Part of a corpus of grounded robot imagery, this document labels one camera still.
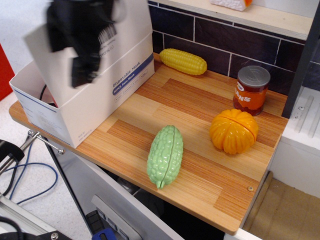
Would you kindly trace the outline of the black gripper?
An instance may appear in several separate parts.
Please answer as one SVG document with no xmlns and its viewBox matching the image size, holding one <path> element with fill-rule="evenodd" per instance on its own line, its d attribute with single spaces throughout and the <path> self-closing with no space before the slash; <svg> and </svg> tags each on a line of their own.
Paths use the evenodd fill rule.
<svg viewBox="0 0 320 240">
<path fill-rule="evenodd" d="M 53 0 L 46 12 L 51 50 L 73 48 L 84 65 L 99 65 L 99 35 L 113 23 L 113 8 L 113 0 Z"/>
</svg>

